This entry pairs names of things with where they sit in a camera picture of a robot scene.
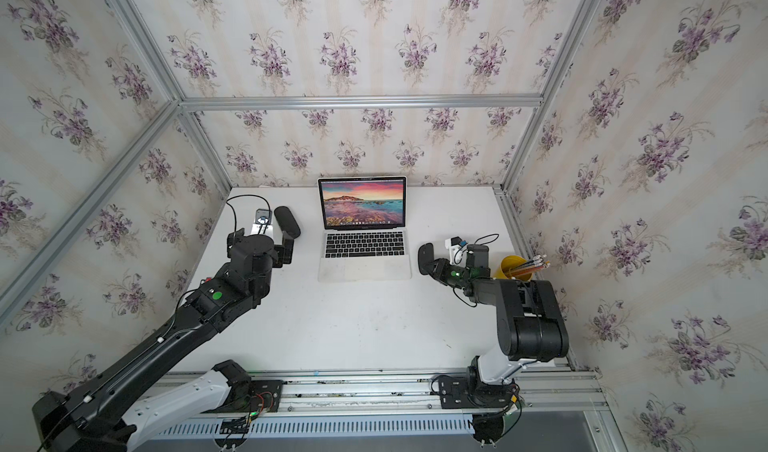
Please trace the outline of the black wireless mouse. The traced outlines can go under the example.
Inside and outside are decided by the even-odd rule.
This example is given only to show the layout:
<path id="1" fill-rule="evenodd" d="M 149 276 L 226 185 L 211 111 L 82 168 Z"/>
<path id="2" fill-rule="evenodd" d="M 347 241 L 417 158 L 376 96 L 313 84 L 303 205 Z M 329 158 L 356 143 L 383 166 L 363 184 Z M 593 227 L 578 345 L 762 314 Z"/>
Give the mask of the black wireless mouse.
<path id="1" fill-rule="evenodd" d="M 434 246 L 431 242 L 421 245 L 417 252 L 417 264 L 421 275 L 430 275 L 433 270 Z"/>

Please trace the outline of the silver laptop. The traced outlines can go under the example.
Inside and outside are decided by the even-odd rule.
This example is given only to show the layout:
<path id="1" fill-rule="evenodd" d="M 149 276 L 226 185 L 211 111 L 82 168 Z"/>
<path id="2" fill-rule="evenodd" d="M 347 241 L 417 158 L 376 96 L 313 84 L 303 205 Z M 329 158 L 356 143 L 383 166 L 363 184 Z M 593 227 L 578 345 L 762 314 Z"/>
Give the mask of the silver laptop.
<path id="1" fill-rule="evenodd" d="M 320 178 L 318 191 L 324 227 L 319 281 L 412 277 L 406 177 Z"/>

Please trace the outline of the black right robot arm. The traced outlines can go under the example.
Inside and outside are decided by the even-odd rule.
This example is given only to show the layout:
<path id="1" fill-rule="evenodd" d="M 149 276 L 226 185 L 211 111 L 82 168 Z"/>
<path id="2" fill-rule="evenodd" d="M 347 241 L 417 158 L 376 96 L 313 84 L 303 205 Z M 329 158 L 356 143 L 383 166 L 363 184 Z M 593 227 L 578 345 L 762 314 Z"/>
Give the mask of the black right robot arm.
<path id="1" fill-rule="evenodd" d="M 548 281 L 494 278 L 486 245 L 470 244 L 466 260 L 438 258 L 431 243 L 417 253 L 419 272 L 448 287 L 469 306 L 495 309 L 498 346 L 470 366 L 476 380 L 500 386 L 524 367 L 565 358 L 570 338 L 553 286 Z"/>

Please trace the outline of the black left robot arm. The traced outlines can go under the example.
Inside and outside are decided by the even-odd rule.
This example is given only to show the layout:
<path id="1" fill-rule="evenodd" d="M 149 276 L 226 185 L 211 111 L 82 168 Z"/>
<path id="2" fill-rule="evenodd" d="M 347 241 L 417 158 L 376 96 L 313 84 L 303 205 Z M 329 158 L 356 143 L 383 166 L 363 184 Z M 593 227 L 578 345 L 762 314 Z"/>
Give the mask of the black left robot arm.
<path id="1" fill-rule="evenodd" d="M 182 296 L 169 320 L 105 371 L 67 393 L 47 392 L 32 407 L 42 451 L 133 451 L 202 412 L 252 409 L 251 376 L 233 360 L 152 398 L 146 392 L 198 347 L 257 308 L 275 268 L 292 260 L 294 234 L 281 244 L 236 230 L 228 260 Z"/>

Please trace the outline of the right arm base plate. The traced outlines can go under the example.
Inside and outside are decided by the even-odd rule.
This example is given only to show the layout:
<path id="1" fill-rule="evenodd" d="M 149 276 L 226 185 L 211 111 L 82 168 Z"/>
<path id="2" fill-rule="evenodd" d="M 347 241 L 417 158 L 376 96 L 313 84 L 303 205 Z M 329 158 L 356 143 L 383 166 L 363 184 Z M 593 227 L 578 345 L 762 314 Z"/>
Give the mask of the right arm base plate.
<path id="1" fill-rule="evenodd" d="M 430 381 L 443 410 L 503 409 L 517 401 L 520 387 L 515 383 L 490 385 L 468 376 L 440 374 Z"/>

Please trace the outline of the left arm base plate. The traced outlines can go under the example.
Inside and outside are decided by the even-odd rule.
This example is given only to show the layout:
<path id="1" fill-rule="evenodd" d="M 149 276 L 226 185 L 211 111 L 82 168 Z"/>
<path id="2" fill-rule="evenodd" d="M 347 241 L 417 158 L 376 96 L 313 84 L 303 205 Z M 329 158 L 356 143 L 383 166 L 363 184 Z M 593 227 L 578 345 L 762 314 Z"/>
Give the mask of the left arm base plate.
<path id="1" fill-rule="evenodd" d="M 281 380 L 252 380 L 248 386 L 235 386 L 209 413 L 277 412 L 283 385 Z"/>

